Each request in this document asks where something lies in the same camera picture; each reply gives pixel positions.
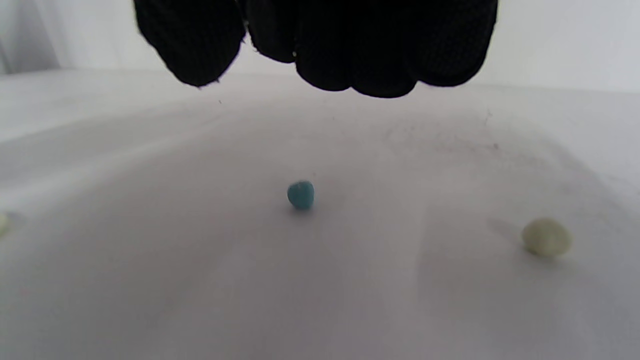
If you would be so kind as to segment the person's right hand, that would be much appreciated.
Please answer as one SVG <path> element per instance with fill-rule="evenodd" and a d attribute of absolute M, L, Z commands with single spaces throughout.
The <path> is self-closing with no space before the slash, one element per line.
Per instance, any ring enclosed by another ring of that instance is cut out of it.
<path fill-rule="evenodd" d="M 323 91 L 400 98 L 416 84 L 455 87 L 482 68 L 496 0 L 135 0 L 140 34 L 183 84 L 230 68 L 248 35 Z"/>

